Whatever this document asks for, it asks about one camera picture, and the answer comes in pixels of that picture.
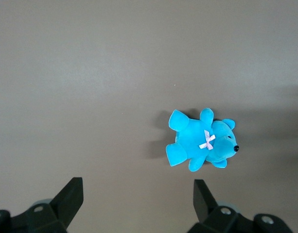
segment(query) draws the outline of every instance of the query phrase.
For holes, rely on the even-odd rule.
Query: blue teddy bear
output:
[[[200,119],[190,119],[178,110],[174,110],[169,127],[176,131],[175,143],[167,145],[166,153],[170,166],[190,159],[189,170],[197,171],[206,161],[215,167],[225,168],[227,158],[239,150],[232,130],[234,120],[213,120],[213,111],[205,108]]]

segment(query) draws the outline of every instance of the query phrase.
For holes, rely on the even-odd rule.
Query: teddy bear ear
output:
[[[231,130],[235,128],[235,121],[232,119],[223,119],[222,122],[226,123],[231,128]]]

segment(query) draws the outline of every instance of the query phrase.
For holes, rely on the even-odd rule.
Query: pink ribbon bow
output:
[[[205,132],[205,138],[206,138],[206,142],[203,143],[202,145],[199,145],[200,149],[204,149],[204,148],[208,148],[209,150],[212,150],[213,149],[213,146],[212,144],[210,144],[209,142],[214,140],[216,138],[215,135],[212,135],[211,137],[209,137],[209,132],[204,130]]]

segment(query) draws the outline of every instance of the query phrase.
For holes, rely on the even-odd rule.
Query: stuffed toy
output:
[[[225,168],[227,158],[239,150],[232,130],[234,120],[214,120],[213,111],[205,108],[200,119],[190,119],[178,110],[174,110],[169,127],[176,131],[175,143],[167,145],[166,153],[170,166],[190,159],[189,170],[197,171],[205,161],[215,167]]]

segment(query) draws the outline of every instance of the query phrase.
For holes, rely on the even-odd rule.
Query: teddy bear leg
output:
[[[187,160],[187,153],[178,143],[169,144],[166,147],[166,154],[170,166],[176,166]]]
[[[227,160],[224,159],[222,160],[221,162],[218,162],[218,163],[212,163],[212,165],[214,165],[215,167],[217,168],[225,168],[227,166]]]
[[[199,157],[199,158],[192,158],[189,162],[189,170],[194,172],[199,170],[203,163],[205,162],[205,158]]]
[[[189,118],[178,110],[174,110],[169,118],[169,128],[175,131],[181,131],[189,124]]]

